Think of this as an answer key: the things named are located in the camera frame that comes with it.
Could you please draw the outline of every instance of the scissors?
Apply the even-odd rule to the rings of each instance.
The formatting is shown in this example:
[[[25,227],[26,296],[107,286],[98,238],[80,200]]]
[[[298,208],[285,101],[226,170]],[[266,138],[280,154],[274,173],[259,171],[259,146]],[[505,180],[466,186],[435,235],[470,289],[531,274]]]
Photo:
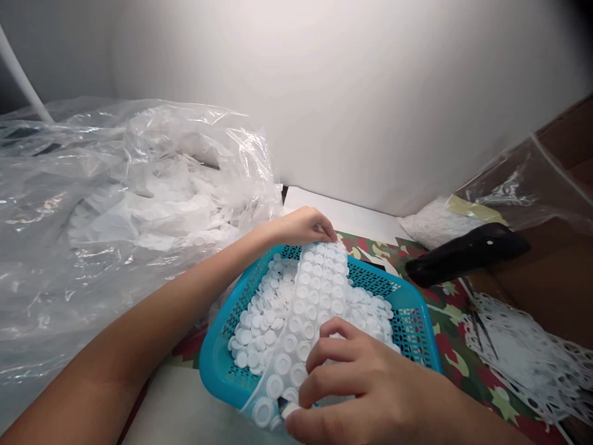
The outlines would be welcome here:
[[[480,327],[484,331],[484,334],[486,335],[486,339],[488,340],[488,343],[490,344],[490,348],[492,349],[492,351],[494,353],[494,357],[496,357],[496,359],[498,360],[498,354],[496,353],[496,349],[494,349],[494,343],[492,343],[492,339],[490,338],[490,334],[486,330],[486,326],[484,326],[484,322],[482,321],[482,319],[477,314],[478,313],[477,306],[475,304],[473,304],[472,302],[470,302],[469,303],[468,310],[469,310],[469,313],[471,314],[471,321],[472,321],[472,323],[474,325],[474,331],[476,332],[477,343],[480,346],[480,350],[483,352],[484,351],[484,347],[482,346],[482,340],[480,339],[480,331],[478,330],[478,327],[477,327],[478,325],[480,325]]]

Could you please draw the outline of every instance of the plastic bag of caps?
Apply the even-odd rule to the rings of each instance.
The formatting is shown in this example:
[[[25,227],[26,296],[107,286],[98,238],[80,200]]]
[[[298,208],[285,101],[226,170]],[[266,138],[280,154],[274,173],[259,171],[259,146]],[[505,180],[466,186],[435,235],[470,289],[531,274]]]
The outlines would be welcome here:
[[[263,132],[94,98],[0,116],[0,433],[100,330],[282,214]]]
[[[593,200],[532,136],[494,158],[450,197],[398,222],[433,249],[486,223],[520,231],[552,218],[593,234]]]

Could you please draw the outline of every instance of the white pole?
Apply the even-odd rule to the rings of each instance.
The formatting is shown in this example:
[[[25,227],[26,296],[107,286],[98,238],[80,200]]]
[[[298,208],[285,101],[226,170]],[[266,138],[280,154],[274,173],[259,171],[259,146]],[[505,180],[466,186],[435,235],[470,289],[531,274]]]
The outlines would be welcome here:
[[[39,96],[35,92],[33,85],[29,82],[25,71],[23,71],[23,67],[20,65],[17,56],[14,54],[12,50],[11,44],[8,42],[6,38],[6,34],[2,29],[2,25],[0,24],[0,56],[4,60],[8,71],[12,74],[15,82],[19,86],[20,90],[23,92],[29,103],[33,106],[39,117],[48,123],[53,123],[54,120],[48,113],[48,110],[39,99]]]

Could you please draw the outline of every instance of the black plastic tool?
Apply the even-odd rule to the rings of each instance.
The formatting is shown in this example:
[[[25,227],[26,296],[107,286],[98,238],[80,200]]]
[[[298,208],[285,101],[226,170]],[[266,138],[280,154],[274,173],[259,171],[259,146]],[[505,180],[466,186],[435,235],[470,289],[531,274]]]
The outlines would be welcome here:
[[[512,260],[530,248],[525,238],[499,222],[491,222],[407,262],[406,272],[418,286],[427,288]]]

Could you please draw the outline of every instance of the blue plastic basket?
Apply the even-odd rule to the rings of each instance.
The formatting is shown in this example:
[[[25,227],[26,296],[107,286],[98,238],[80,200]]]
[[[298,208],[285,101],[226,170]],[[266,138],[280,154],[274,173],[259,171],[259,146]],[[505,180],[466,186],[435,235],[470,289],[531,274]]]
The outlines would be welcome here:
[[[200,376],[206,389],[218,399],[239,409],[247,403],[261,377],[251,374],[247,368],[236,366],[227,345],[239,323],[241,312],[247,309],[262,277],[267,273],[268,263],[276,253],[282,258],[298,260],[301,247],[276,246],[243,273],[208,331],[200,352]],[[395,315],[391,320],[393,343],[400,347],[402,354],[442,373],[428,308],[414,286],[351,256],[348,257],[348,269],[348,278],[354,281],[355,287],[383,295],[392,304]],[[395,285],[401,287],[394,292]]]

